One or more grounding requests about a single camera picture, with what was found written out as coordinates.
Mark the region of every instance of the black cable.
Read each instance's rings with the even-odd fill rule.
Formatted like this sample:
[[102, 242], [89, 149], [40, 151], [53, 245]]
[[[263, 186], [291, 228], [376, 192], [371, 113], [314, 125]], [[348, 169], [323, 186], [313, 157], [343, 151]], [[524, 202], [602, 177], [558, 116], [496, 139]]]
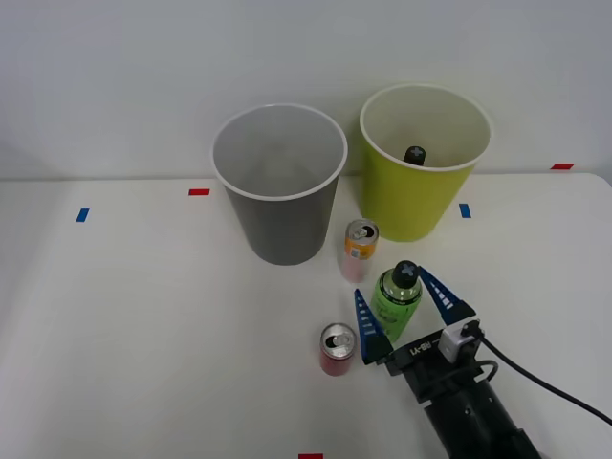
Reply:
[[533, 381], [534, 383], [544, 387], [546, 390], [554, 393], [555, 395], [557, 395], [558, 397], [560, 397], [561, 399], [565, 399], [568, 402], [571, 402], [572, 404], [575, 404], [577, 406], [579, 406], [582, 409], [585, 409], [586, 411], [588, 411], [589, 413], [597, 416], [598, 418], [600, 418], [602, 421], [604, 421], [605, 423], [608, 423], [612, 426], [612, 419], [608, 418], [605, 414], [603, 414], [601, 411], [598, 411], [597, 409], [595, 409], [593, 406], [586, 404], [583, 401], [578, 400], [576, 397], [572, 397], [570, 394], [567, 394], [565, 392], [563, 392], [560, 389], [557, 389], [556, 387], [554, 387], [553, 385], [548, 384], [547, 382], [541, 380], [540, 378], [538, 378], [537, 376], [531, 374], [529, 371], [527, 371], [525, 368], [519, 366], [518, 364], [514, 363], [513, 361], [511, 361], [508, 357], [506, 357], [499, 349], [497, 349], [495, 346], [493, 346], [488, 339], [486, 339], [483, 334], [482, 331], [480, 331], [480, 333], [477, 333], [476, 335], [477, 338], [479, 338], [482, 343], [487, 346], [491, 352], [493, 352], [498, 358], [500, 358], [502, 361], [504, 361], [508, 366], [510, 366], [513, 370], [517, 371], [518, 373], [520, 373], [521, 375], [523, 375], [525, 378], [527, 378], [528, 380]]
[[476, 361], [473, 365], [462, 366], [461, 368], [457, 368], [456, 370], [452, 370], [448, 372], [446, 375], [441, 376], [440, 378], [436, 378], [435, 380], [424, 385], [424, 388], [422, 390], [426, 390], [427, 388], [430, 388], [435, 384], [439, 384], [446, 380], [454, 378], [455, 376], [461, 373], [467, 373], [469, 371], [476, 370], [480, 368], [481, 366], [488, 366], [488, 365], [492, 366], [491, 373], [489, 373], [489, 376], [487, 376], [487, 381], [490, 381], [493, 379], [493, 376], [495, 376], [495, 373], [497, 373], [497, 370], [499, 369], [499, 363], [497, 363], [496, 361]]

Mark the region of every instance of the black bottle cap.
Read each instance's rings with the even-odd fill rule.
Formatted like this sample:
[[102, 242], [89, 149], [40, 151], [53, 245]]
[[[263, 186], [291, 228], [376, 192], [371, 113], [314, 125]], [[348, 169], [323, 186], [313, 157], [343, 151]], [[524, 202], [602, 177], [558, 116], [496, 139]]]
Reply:
[[419, 280], [419, 267], [411, 261], [401, 261], [393, 270], [391, 280], [401, 289], [411, 289]]
[[405, 151], [404, 162], [414, 165], [425, 164], [425, 151], [420, 146], [411, 146]]

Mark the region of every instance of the can lid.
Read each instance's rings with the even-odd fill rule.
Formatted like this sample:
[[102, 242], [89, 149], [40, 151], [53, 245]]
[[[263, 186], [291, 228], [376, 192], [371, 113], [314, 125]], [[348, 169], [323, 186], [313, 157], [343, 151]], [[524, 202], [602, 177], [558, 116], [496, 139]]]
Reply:
[[355, 352], [355, 332], [345, 323], [332, 323], [321, 333], [321, 350], [337, 361], [348, 359]]
[[372, 244], [379, 238], [379, 227], [367, 218], [354, 220], [346, 228], [346, 237], [359, 245]]
[[411, 261], [401, 261], [393, 270], [391, 280], [401, 289], [411, 289], [419, 280], [419, 267]]

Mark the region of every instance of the gray paper cup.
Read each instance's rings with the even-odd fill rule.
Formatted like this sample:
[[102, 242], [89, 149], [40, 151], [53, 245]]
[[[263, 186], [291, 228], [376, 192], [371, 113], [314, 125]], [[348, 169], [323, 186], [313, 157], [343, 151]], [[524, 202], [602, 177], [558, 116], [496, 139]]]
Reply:
[[320, 250], [346, 156], [335, 121], [293, 104], [236, 115], [211, 151], [251, 248], [275, 265], [296, 265]]

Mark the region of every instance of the table surface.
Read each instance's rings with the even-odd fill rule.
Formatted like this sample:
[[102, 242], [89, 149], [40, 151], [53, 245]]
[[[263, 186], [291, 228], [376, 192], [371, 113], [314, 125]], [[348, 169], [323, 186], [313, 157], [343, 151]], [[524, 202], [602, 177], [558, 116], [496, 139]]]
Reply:
[[[214, 180], [0, 184], [0, 457], [446, 457], [403, 378], [318, 366], [321, 329], [356, 324], [338, 268], [356, 186], [340, 180], [321, 252], [277, 267]], [[403, 258], [426, 266], [493, 343], [610, 414], [611, 236], [594, 175], [475, 175], [430, 236], [381, 240], [361, 288]], [[402, 341], [441, 327], [424, 297]], [[609, 457], [590, 414], [503, 363], [492, 386], [547, 457]]]

